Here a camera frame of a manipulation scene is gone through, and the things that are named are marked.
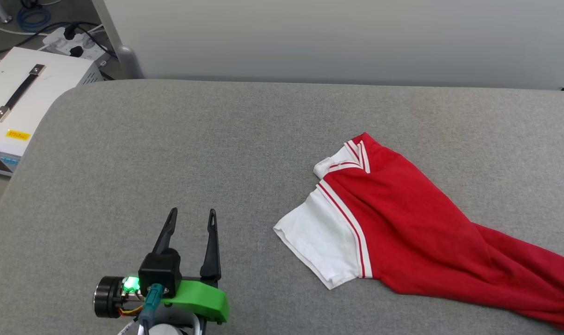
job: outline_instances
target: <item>robotic arm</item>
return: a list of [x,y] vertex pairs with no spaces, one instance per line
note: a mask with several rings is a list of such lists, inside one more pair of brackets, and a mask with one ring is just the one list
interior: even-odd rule
[[180,255],[170,248],[177,209],[172,208],[152,252],[141,263],[138,276],[105,276],[94,293],[94,311],[99,318],[133,317],[125,333],[139,320],[139,333],[205,335],[208,322],[228,321],[228,299],[218,289],[222,278],[216,211],[210,210],[207,250],[200,277],[180,275]]

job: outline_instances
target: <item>red and white t-shirt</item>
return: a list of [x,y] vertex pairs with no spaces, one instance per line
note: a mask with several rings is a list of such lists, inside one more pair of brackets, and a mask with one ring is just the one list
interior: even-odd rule
[[274,230],[327,288],[375,278],[397,293],[511,309],[564,330],[564,257],[471,222],[367,133],[314,173],[316,189]]

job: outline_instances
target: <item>white metal case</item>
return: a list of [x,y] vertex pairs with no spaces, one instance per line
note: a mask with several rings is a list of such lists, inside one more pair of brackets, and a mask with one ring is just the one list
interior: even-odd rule
[[42,117],[59,95],[103,80],[94,61],[14,47],[0,62],[0,107],[37,64],[46,67],[0,121],[0,174],[13,175]]

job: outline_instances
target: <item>metal table leg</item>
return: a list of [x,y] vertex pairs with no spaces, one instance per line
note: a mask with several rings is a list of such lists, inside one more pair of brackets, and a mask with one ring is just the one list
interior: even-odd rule
[[0,17],[1,17],[1,22],[3,23],[11,22],[11,20],[13,19],[9,15],[7,15],[7,12],[5,11],[5,9],[3,9],[3,6],[1,6],[1,4],[0,4]]

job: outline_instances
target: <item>gray fabric surface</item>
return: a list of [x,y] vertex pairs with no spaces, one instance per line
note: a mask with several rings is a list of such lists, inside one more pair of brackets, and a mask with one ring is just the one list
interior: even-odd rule
[[564,256],[564,93],[135,80],[60,97],[0,206],[0,335],[115,334],[104,275],[137,271],[168,211],[197,275],[216,208],[228,324],[208,334],[551,335],[506,310],[328,291],[274,234],[313,165],[363,131],[416,164],[471,220]]

